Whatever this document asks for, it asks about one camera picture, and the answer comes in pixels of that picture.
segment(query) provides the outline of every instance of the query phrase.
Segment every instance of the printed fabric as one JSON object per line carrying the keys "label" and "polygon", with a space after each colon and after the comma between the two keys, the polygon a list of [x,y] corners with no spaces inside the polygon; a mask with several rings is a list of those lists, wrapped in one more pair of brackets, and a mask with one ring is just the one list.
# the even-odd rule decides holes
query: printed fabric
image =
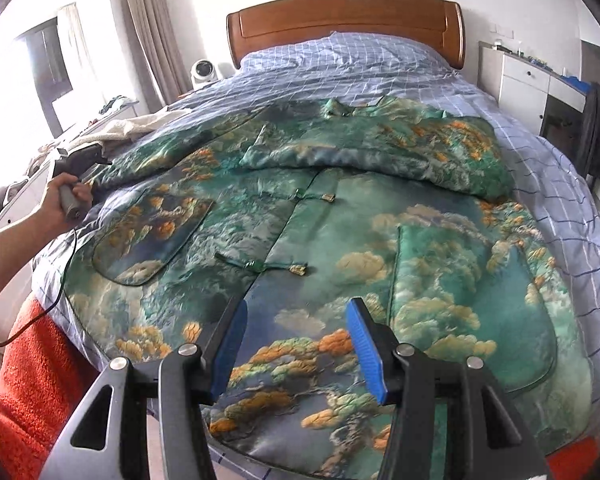
{"label": "printed fabric", "polygon": [[[244,296],[249,321],[210,434],[272,465],[369,479],[391,410],[368,393],[344,307],[428,355],[487,365],[545,452],[587,423],[573,306],[493,130],[405,99],[286,102],[158,137],[91,175],[129,183],[65,291],[109,357],[164,357]],[[432,478],[442,476],[436,419]]]}

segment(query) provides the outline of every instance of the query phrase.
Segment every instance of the drawer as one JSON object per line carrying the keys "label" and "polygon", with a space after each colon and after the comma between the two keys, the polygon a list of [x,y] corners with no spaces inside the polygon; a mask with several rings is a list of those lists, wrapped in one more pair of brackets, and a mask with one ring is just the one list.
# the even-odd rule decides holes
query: drawer
{"label": "drawer", "polygon": [[545,93],[549,91],[549,79],[551,79],[551,76],[547,72],[513,57],[504,57],[503,74],[531,85]]}
{"label": "drawer", "polygon": [[502,77],[500,99],[501,110],[519,120],[534,135],[539,135],[546,108],[545,92],[521,83],[517,79]]}
{"label": "drawer", "polygon": [[575,108],[579,112],[584,110],[584,101],[586,99],[584,95],[555,77],[552,77],[549,82],[549,95],[554,96],[558,101],[568,104],[571,108]]}

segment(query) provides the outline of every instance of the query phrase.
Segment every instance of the hand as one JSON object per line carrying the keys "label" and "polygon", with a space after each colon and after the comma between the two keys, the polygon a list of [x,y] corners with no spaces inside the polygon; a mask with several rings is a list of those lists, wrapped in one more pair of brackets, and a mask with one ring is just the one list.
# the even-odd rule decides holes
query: hand
{"label": "hand", "polygon": [[46,183],[45,194],[40,205],[33,211],[32,216],[38,221],[38,225],[50,239],[56,238],[73,229],[79,222],[68,222],[64,210],[60,205],[60,187],[65,184],[73,186],[75,197],[80,202],[87,203],[91,207],[93,196],[91,188],[86,184],[78,182],[76,176],[61,173]]}

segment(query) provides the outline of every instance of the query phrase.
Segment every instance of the black clamp handle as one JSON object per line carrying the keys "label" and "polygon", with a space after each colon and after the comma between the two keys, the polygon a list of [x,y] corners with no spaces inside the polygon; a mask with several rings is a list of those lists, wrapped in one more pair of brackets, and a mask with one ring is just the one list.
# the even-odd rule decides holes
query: black clamp handle
{"label": "black clamp handle", "polygon": [[[62,148],[56,148],[58,158],[54,161],[52,176],[68,173],[80,177],[94,164],[110,165],[111,162],[102,155],[102,145],[98,142],[86,144],[71,153]],[[88,204],[80,202],[74,195],[71,186],[60,186],[60,205],[69,222],[81,222],[89,211]]]}

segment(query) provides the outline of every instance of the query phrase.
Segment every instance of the red blanket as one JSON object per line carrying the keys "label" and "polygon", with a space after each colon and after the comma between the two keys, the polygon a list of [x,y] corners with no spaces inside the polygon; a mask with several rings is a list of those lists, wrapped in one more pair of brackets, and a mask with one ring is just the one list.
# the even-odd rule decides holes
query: red blanket
{"label": "red blanket", "polygon": [[[33,295],[14,333],[42,311]],[[0,462],[14,480],[37,479],[97,371],[44,317],[7,346],[0,370]]]}

